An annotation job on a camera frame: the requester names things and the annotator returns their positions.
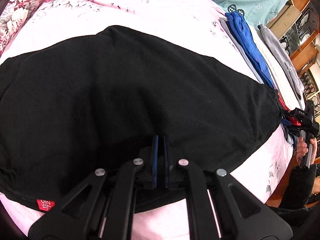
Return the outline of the right hand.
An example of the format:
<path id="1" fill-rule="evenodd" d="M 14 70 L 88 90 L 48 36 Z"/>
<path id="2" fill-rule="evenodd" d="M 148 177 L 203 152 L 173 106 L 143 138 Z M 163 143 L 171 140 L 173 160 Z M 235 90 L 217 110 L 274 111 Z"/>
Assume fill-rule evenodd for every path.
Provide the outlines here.
<path id="1" fill-rule="evenodd" d="M 316 138 L 310 139 L 310 145 L 312 146 L 312 155 L 310 158 L 310 165 L 313 165 L 316 159 L 316 153 L 317 153 L 317 140 Z M 303 157 L 309 152 L 309 148 L 307 146 L 307 143 L 304 141 L 303 137 L 299 137 L 298 144 L 297 144 L 297 163 L 298 165 L 301 164 Z"/>

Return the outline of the black sleeved right forearm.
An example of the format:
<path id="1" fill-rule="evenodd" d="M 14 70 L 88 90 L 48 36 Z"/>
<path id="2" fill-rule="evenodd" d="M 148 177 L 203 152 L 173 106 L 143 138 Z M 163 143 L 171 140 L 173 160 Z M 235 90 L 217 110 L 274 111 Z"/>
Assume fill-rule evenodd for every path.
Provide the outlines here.
<path id="1" fill-rule="evenodd" d="M 295 166 L 291 170 L 289 183 L 278 207 L 288 210 L 304 208 L 311 194 L 316 173 L 316 164 L 312 164 L 309 168 Z"/>

